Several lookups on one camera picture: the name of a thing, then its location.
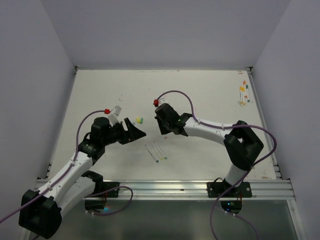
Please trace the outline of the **light green cap marker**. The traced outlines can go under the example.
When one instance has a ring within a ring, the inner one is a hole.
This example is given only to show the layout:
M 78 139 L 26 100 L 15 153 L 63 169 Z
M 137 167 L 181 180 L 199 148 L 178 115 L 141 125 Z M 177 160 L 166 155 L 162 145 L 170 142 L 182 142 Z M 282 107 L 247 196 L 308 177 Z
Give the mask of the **light green cap marker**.
M 160 151 L 162 157 L 164 158 L 164 160 L 167 160 L 167 159 L 168 159 L 167 156 L 166 156 L 166 155 L 164 154 L 164 152 L 161 150 L 161 148 L 159 147 L 159 145 L 158 145 L 156 142 L 155 142 L 155 144 L 156 144 L 158 150 Z

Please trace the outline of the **teal green marker pen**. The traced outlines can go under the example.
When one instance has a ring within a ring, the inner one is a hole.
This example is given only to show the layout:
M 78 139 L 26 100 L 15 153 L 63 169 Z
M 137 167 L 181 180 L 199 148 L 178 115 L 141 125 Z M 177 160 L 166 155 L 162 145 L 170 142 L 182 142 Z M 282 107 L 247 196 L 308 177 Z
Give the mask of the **teal green marker pen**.
M 158 163 L 159 160 L 154 156 L 154 154 L 151 152 L 151 150 L 149 149 L 149 147 L 148 147 L 146 144 L 145 144 L 144 146 L 145 146 L 147 152 L 148 152 L 148 153 L 151 155 L 151 157 L 153 158 L 153 160 L 154 160 L 156 163 Z

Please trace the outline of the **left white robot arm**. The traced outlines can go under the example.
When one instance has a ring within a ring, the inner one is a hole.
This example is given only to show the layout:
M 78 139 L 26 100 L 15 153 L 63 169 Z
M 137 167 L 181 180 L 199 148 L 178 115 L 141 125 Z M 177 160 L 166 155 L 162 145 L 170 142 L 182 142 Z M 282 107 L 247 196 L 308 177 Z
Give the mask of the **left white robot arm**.
M 110 122 L 107 117 L 97 117 L 68 163 L 38 190 L 28 190 L 22 196 L 18 224 L 45 239 L 51 238 L 66 214 L 83 198 L 103 193 L 103 176 L 90 169 L 106 146 L 125 145 L 145 136 L 128 118 Z

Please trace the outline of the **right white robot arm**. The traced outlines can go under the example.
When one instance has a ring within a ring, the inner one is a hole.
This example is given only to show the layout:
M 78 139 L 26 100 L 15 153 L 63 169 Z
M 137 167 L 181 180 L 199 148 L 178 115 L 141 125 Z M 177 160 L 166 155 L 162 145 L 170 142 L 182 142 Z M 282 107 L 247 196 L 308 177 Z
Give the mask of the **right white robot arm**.
M 160 133 L 173 133 L 185 137 L 198 137 L 223 145 L 231 161 L 230 169 L 222 181 L 223 192 L 227 196 L 235 196 L 241 190 L 243 176 L 248 173 L 264 144 L 247 123 L 239 120 L 235 124 L 221 124 L 213 128 L 213 123 L 199 123 L 192 114 L 179 115 L 168 103 L 155 109 Z

